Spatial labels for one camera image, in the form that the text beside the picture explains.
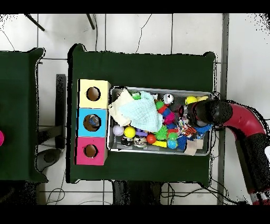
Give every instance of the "yellow ball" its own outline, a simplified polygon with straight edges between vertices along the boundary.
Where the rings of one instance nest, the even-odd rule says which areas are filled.
[[[196,97],[194,96],[189,96],[186,98],[185,100],[185,104],[188,105],[188,104],[192,104],[193,102],[197,102],[197,99]]]
[[[136,130],[135,128],[129,126],[129,127],[126,127],[125,130],[124,130],[124,135],[127,137],[127,138],[133,138],[136,134]]]

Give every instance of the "table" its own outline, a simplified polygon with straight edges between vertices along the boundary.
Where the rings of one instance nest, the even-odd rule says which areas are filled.
[[[208,186],[209,155],[181,156],[108,152],[104,166],[74,165],[78,79],[107,80],[112,86],[172,90],[213,90],[215,55],[153,55],[86,52],[75,44],[68,53],[66,180],[200,182]]]

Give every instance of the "blue ball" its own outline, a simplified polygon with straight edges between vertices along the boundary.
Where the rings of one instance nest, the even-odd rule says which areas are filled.
[[[167,147],[174,150],[176,147],[178,146],[177,141],[176,140],[167,140]]]

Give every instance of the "green cloth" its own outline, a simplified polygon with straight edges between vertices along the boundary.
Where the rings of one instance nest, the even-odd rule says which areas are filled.
[[[75,44],[69,51],[68,60],[69,82],[72,82],[72,111],[68,121],[71,122],[71,151],[67,175],[70,175],[71,182],[77,179],[112,179],[194,181],[208,185],[209,155],[108,151],[104,166],[74,165],[74,140],[78,79],[107,80],[112,86],[212,92],[215,60],[213,53],[199,56],[85,52],[81,44]]]
[[[46,182],[35,169],[37,100],[35,67],[44,49],[0,51],[0,180]]]

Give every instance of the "pink object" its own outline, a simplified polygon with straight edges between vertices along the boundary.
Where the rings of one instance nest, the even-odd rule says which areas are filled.
[[[175,120],[175,114],[170,112],[168,116],[165,117],[164,124],[169,125]]]
[[[5,135],[3,132],[0,131],[0,146],[3,145],[4,140],[5,140]]]
[[[97,147],[98,153],[94,158],[89,158],[85,155],[84,148],[87,145]],[[107,156],[106,150],[105,137],[78,137],[76,164],[102,166]]]

